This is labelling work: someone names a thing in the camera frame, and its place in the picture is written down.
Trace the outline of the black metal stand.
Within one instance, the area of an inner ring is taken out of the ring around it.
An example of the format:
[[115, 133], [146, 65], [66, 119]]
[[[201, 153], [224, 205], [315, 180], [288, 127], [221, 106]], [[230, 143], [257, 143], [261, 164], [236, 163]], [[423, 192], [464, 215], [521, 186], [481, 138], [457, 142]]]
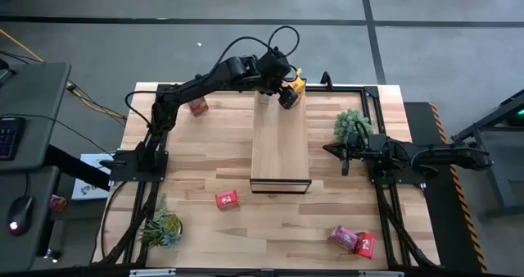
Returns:
[[513, 184], [524, 184], [524, 89], [451, 137], [455, 142], [469, 138], [490, 153], [492, 162], [486, 173], [498, 206], [481, 215], [524, 215], [524, 199], [517, 198], [512, 189]]

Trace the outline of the black mat hazard stripe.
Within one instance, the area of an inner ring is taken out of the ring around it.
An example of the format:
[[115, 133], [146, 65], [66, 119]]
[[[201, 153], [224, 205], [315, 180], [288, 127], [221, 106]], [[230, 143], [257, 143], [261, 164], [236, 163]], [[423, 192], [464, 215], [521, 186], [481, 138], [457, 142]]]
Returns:
[[[443, 145], [446, 137], [436, 105], [404, 105], [413, 143]], [[437, 166], [439, 174], [424, 191], [440, 263], [448, 270], [486, 273], [480, 242], [455, 166]]]

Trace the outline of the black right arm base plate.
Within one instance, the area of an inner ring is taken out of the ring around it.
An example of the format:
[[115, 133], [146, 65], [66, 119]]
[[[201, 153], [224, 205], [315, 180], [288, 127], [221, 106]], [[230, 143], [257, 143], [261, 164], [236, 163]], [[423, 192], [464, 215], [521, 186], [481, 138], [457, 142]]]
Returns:
[[373, 184], [425, 184], [438, 176], [439, 171], [431, 166], [411, 166], [398, 160], [367, 161]]

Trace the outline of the black desk support beam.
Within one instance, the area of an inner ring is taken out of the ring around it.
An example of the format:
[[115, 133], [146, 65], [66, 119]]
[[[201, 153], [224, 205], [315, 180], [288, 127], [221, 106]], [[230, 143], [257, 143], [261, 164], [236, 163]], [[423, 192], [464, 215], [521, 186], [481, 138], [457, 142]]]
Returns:
[[73, 178], [81, 179], [87, 184], [94, 185], [105, 191], [110, 190], [109, 175], [94, 166], [90, 166], [79, 158], [73, 157], [52, 145], [47, 147], [44, 162], [45, 166], [56, 166], [61, 173]]

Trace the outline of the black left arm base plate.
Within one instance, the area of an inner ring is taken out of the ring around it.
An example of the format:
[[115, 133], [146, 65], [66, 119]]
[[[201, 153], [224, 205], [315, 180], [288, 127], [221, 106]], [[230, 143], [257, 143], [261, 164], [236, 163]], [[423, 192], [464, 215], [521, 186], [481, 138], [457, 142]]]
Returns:
[[102, 160], [99, 164], [109, 169], [109, 180], [118, 182], [161, 182], [167, 170], [169, 153], [156, 151], [143, 154], [142, 151], [117, 151], [112, 160]]

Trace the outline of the pale green round plant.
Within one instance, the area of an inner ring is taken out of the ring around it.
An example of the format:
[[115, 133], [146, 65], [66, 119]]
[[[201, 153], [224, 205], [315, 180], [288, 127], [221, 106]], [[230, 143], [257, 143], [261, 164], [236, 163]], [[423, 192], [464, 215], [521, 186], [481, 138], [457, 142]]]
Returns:
[[337, 142], [345, 142], [350, 131], [357, 132], [355, 125], [357, 122], [362, 123], [362, 125], [359, 126], [362, 133], [373, 133], [373, 127], [368, 117], [365, 117], [361, 111], [348, 109], [337, 115], [333, 130]]

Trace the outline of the magenta cereal box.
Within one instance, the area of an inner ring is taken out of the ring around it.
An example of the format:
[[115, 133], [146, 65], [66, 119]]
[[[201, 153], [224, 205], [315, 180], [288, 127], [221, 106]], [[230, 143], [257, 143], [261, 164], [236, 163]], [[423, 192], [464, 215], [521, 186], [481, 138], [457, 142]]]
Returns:
[[209, 110], [208, 103], [204, 97], [191, 100], [187, 103], [187, 106], [195, 117], [201, 116]]
[[327, 239], [348, 252], [353, 252], [358, 242], [357, 234], [342, 225], [332, 228]]

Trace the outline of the red cereal box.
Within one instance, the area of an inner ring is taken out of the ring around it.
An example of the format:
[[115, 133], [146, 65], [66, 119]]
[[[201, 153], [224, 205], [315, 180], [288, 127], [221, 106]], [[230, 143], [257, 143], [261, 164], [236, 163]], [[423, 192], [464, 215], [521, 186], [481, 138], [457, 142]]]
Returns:
[[215, 194], [216, 206], [220, 210], [226, 210], [230, 208], [239, 207], [239, 200], [236, 190], [230, 190], [223, 193]]
[[369, 232], [357, 233], [357, 243], [355, 244], [354, 253], [368, 259], [373, 258], [373, 250], [376, 236]]

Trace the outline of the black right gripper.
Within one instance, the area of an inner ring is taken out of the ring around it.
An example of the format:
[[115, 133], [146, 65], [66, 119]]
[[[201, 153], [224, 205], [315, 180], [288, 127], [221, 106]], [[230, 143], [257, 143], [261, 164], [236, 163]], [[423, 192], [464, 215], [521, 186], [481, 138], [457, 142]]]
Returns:
[[350, 160], [367, 160], [372, 158], [372, 154], [368, 152], [366, 139], [362, 134], [358, 133], [349, 133], [347, 135], [346, 143], [329, 143], [327, 145], [323, 145], [323, 149], [339, 159], [341, 163], [342, 175], [349, 174]]

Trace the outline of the black computer mouse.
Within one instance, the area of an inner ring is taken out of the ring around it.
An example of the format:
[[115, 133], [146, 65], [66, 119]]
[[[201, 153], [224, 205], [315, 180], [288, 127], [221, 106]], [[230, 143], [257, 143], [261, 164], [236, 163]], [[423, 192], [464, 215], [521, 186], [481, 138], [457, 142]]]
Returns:
[[29, 231], [32, 221], [34, 199], [31, 196], [17, 198], [7, 214], [8, 231], [13, 236], [21, 236]]

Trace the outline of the black backlit keyboard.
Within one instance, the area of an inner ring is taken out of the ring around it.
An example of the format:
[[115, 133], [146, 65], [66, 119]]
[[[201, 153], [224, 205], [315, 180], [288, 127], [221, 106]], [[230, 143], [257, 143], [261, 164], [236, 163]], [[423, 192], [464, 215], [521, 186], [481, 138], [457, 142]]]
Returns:
[[0, 118], [0, 161], [13, 161], [25, 130], [25, 118]]

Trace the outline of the grey desk surface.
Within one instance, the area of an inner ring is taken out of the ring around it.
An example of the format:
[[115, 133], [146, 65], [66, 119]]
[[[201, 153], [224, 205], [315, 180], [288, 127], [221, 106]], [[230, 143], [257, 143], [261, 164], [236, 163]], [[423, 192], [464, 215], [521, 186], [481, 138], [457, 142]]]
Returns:
[[0, 161], [0, 172], [43, 165], [71, 65], [19, 64], [12, 69], [16, 73], [0, 87], [0, 116], [25, 118], [25, 130], [14, 160]]
[[[0, 174], [0, 273], [29, 270], [43, 253], [48, 204], [58, 177], [55, 166]], [[24, 194], [34, 199], [31, 226], [26, 234], [13, 236], [8, 231], [7, 214], [11, 204]]]

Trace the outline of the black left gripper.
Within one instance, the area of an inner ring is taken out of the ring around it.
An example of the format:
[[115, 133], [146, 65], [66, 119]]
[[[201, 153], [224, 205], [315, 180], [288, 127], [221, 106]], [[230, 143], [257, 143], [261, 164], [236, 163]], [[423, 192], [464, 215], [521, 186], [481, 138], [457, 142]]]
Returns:
[[255, 63], [260, 79], [255, 89], [272, 95], [279, 92], [278, 102], [284, 109], [291, 109], [297, 104], [299, 94], [293, 87], [282, 87], [282, 79], [291, 71], [284, 55], [279, 51], [269, 50]]

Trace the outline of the spiky green potted plant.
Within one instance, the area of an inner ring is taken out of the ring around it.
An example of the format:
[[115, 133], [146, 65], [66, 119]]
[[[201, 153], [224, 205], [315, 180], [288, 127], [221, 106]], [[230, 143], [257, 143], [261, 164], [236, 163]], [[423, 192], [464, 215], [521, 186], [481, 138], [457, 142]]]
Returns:
[[140, 230], [140, 240], [148, 248], [167, 247], [174, 250], [183, 235], [183, 223], [175, 213], [169, 213], [167, 208], [167, 194], [160, 197], [159, 211], [152, 220], [149, 220]]

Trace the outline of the white printed box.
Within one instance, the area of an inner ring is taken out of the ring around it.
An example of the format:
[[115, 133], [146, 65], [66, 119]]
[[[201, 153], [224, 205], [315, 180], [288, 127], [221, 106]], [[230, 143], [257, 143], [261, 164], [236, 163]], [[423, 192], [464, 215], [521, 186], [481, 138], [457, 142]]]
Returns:
[[[106, 174], [110, 174], [110, 170], [100, 164], [100, 161], [111, 160], [110, 154], [99, 153], [99, 154], [82, 154], [80, 160], [87, 163], [90, 166], [101, 170]], [[73, 201], [86, 201], [86, 200], [98, 200], [107, 199], [109, 192], [95, 187], [92, 184], [87, 184], [81, 179], [76, 179], [71, 194]]]

